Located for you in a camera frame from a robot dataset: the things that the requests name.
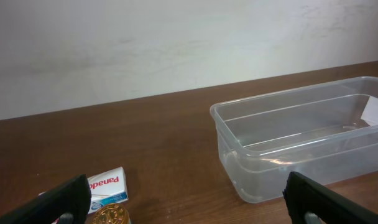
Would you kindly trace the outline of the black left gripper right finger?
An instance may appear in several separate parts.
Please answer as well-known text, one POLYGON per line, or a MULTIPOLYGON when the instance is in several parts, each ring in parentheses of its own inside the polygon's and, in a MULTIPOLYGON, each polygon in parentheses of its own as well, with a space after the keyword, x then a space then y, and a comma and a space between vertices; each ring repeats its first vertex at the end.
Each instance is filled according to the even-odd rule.
POLYGON ((378 223, 378 214, 299 172, 289 173, 283 197, 292 223, 378 223))

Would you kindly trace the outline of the clear plastic container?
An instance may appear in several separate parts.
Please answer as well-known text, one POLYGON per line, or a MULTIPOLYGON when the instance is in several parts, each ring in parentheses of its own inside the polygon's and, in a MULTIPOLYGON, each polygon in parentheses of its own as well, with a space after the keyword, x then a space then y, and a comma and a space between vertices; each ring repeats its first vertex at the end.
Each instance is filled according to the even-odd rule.
POLYGON ((361 119, 370 96, 377 77, 213 105, 219 159, 240 198, 281 197, 292 171, 323 185, 378 171, 378 125, 361 119))

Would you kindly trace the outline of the gold-lidded small jar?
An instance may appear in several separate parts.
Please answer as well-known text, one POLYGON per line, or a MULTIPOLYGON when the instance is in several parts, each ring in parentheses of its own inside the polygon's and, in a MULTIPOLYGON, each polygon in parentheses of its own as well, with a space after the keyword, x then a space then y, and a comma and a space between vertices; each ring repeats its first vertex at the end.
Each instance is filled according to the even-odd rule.
POLYGON ((131 224, 126 208, 120 203, 110 203, 100 208, 94 216, 92 224, 131 224))

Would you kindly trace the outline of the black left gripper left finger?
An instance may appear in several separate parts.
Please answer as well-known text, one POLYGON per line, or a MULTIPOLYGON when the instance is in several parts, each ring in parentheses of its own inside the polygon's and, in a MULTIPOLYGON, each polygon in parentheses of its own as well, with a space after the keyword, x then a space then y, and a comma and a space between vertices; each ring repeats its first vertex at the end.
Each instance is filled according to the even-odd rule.
POLYGON ((1 216, 0 224, 84 224, 90 204, 90 185, 82 174, 1 216))

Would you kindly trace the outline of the white Calamol lotion bottle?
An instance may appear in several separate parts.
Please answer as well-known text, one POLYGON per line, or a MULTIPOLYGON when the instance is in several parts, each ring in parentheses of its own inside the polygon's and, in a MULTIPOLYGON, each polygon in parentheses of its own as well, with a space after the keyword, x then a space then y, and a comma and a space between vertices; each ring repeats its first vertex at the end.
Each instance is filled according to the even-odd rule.
POLYGON ((361 119, 369 126, 378 125, 378 98, 370 96, 362 112, 361 119))

